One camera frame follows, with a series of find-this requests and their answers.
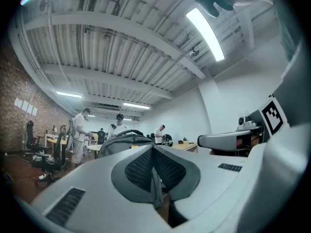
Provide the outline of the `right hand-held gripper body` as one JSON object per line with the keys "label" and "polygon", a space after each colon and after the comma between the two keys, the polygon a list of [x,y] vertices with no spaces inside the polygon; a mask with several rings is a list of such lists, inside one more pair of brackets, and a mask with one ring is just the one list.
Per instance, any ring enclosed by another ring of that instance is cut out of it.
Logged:
{"label": "right hand-held gripper body", "polygon": [[252,113],[244,112],[239,117],[237,131],[249,131],[237,137],[237,150],[249,154],[251,149],[266,143],[286,125],[286,117],[274,95]]}

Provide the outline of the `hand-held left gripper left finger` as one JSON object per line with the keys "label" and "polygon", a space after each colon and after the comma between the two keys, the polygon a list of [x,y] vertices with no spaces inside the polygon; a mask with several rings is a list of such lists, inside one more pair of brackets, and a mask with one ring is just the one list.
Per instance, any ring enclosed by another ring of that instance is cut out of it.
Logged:
{"label": "hand-held left gripper left finger", "polygon": [[74,187],[85,193],[65,224],[69,231],[170,231],[151,204],[129,201],[111,181],[115,164],[142,150],[125,150],[79,166],[41,192],[31,206],[45,216]]}

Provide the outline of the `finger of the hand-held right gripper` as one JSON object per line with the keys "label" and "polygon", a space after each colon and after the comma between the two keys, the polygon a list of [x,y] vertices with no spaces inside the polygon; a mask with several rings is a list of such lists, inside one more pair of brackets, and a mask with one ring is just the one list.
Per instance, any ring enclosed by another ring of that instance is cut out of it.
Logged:
{"label": "finger of the hand-held right gripper", "polygon": [[252,132],[250,130],[221,134],[205,134],[198,136],[197,145],[211,150],[240,151],[246,148],[242,147],[243,144],[238,144],[238,139],[245,136],[249,137],[251,135]]}

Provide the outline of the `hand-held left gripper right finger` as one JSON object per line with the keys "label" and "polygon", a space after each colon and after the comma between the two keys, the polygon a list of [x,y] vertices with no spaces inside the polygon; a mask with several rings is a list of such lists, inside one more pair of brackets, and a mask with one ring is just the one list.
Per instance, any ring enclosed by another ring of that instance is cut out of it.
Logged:
{"label": "hand-held left gripper right finger", "polygon": [[166,147],[171,153],[195,163],[201,172],[201,179],[193,193],[175,202],[175,207],[186,219],[196,218],[214,203],[237,177],[238,172],[219,168],[220,164],[244,166],[248,158],[210,155]]}

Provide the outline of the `grey fabric backpack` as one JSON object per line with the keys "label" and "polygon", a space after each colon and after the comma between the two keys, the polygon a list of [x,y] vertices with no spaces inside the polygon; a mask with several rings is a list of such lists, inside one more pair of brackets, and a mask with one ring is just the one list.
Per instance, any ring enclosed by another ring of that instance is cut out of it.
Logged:
{"label": "grey fabric backpack", "polygon": [[[98,158],[110,156],[135,147],[145,146],[155,142],[143,135],[138,130],[126,130],[106,140],[100,148]],[[138,170],[147,175],[147,180],[144,185],[149,192],[151,192],[152,205],[158,209],[163,204],[162,185],[159,175],[155,168],[147,163],[140,163]]]}

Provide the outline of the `light wooden desk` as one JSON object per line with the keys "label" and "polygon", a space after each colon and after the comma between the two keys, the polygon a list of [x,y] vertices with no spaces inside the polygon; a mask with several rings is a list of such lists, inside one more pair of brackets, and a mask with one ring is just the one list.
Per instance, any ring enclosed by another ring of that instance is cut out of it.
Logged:
{"label": "light wooden desk", "polygon": [[177,149],[177,150],[182,150],[182,151],[197,152],[196,143],[176,144],[176,145],[173,145],[172,148]]}

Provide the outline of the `black office chair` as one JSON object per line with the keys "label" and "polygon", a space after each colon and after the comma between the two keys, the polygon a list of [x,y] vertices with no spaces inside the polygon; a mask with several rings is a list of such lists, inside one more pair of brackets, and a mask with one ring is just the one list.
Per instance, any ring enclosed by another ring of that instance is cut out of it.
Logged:
{"label": "black office chair", "polygon": [[34,168],[38,168],[42,171],[42,175],[35,180],[35,186],[45,183],[47,186],[61,179],[61,177],[55,177],[55,175],[60,174],[62,171],[67,170],[66,156],[63,145],[60,144],[60,139],[65,136],[65,131],[63,130],[58,135],[57,144],[53,144],[52,154],[47,154],[46,152],[39,151],[34,152],[31,160],[31,165]]}
{"label": "black office chair", "polygon": [[26,147],[27,149],[32,150],[34,152],[47,151],[49,148],[39,143],[41,137],[40,136],[34,137],[33,127],[34,127],[34,123],[30,120],[26,125],[26,130],[27,130]]}

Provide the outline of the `ceiling air conditioner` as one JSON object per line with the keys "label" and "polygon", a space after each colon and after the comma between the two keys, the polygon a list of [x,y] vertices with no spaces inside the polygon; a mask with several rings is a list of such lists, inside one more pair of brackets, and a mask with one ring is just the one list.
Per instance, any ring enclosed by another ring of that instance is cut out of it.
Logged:
{"label": "ceiling air conditioner", "polygon": [[98,103],[96,105],[97,108],[100,108],[100,109],[106,109],[106,110],[119,110],[121,107],[118,106],[118,105],[113,105],[113,104],[105,104],[105,103]]}

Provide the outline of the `long ceiling light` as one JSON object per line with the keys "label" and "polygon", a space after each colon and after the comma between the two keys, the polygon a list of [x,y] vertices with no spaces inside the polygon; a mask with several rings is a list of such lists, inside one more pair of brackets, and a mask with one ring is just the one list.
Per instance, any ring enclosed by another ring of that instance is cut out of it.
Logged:
{"label": "long ceiling light", "polygon": [[223,60],[225,56],[221,48],[221,45],[214,31],[209,25],[208,21],[205,19],[205,17],[199,11],[199,9],[198,8],[192,9],[190,12],[186,14],[186,16],[206,41],[211,52],[213,53],[215,60],[217,62]]}
{"label": "long ceiling light", "polygon": [[56,91],[56,94],[58,94],[60,96],[71,97],[71,98],[78,98],[78,99],[82,99],[83,98],[81,95],[76,95],[76,94],[71,94],[71,93],[64,93],[64,92],[59,92],[59,91]]}
{"label": "long ceiling light", "polygon": [[132,103],[123,103],[123,106],[133,107],[133,108],[139,108],[144,110],[149,110],[150,106],[144,106],[144,105],[138,105],[138,104],[132,104]]}

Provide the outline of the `row of white paper sheets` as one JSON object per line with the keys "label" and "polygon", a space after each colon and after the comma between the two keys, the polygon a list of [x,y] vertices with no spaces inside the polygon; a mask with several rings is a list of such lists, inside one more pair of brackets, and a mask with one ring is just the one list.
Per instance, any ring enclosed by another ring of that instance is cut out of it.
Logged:
{"label": "row of white paper sheets", "polygon": [[14,106],[22,109],[24,112],[32,116],[37,115],[38,108],[36,108],[35,106],[33,106],[32,104],[28,103],[25,100],[20,100],[19,98],[16,98],[14,101]]}

